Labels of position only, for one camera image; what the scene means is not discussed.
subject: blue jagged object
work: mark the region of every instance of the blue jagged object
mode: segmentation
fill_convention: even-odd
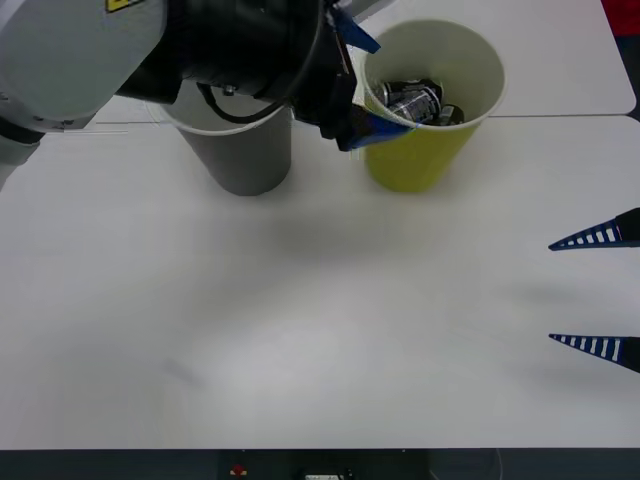
[[[552,333],[549,338],[564,345],[640,373],[640,338],[583,337]]]
[[[640,208],[549,245],[549,250],[640,247]]]

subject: cable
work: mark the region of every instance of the cable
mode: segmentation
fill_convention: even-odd
[[[502,474],[504,473],[504,470],[502,466],[502,454],[500,453],[499,448],[496,448],[496,454],[498,455],[498,464],[500,465],[500,476],[498,477],[498,480],[502,480]],[[429,470],[429,473],[433,477],[433,480],[440,480],[438,476],[435,473],[433,473],[433,470]]]
[[[253,115],[247,115],[246,117],[237,117],[225,112],[224,110],[222,110],[222,108],[220,108],[218,102],[216,102],[216,97],[213,96],[213,91],[210,85],[198,83],[198,90],[200,90],[200,93],[202,93],[205,102],[207,102],[207,105],[209,105],[220,118],[226,120],[227,122],[240,125],[259,122],[260,120],[267,118],[269,115],[282,107],[287,102],[287,100],[289,100],[289,98],[293,97],[298,92],[300,85],[311,69],[311,64],[318,51],[318,47],[320,46],[320,37],[322,36],[322,28],[324,27],[324,0],[317,1],[318,16],[316,19],[316,31],[313,35],[311,46],[309,47],[309,53],[307,54],[307,58],[305,58],[304,62],[302,63],[302,66],[298,70],[298,73],[289,84],[289,87],[285,90],[284,95],[282,95],[279,100],[276,100],[268,107],[260,110],[257,113],[254,113]]]

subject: gray paper cup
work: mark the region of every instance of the gray paper cup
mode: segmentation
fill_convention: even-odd
[[[251,97],[217,94],[233,115],[250,115],[267,104]],[[235,195],[256,196],[276,188],[291,168],[291,112],[282,108],[249,125],[216,115],[193,82],[183,82],[170,106],[148,105],[156,121],[175,125],[218,184]]]

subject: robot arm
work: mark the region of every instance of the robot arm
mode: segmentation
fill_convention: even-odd
[[[210,104],[214,92],[286,103],[352,148],[362,113],[338,3],[0,0],[0,188],[45,133],[84,128],[113,95],[171,104],[183,81]]]

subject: yellow paper cup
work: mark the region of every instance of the yellow paper cup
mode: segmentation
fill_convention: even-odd
[[[500,105],[507,87],[498,52],[480,34],[447,20],[401,23],[377,38],[380,51],[367,55],[362,78],[365,105],[373,113],[412,127],[398,139],[365,149],[373,178],[397,192],[422,192],[442,177],[480,124]],[[444,101],[464,110],[466,123],[416,125],[387,109],[373,93],[386,81],[430,78],[442,82]]]

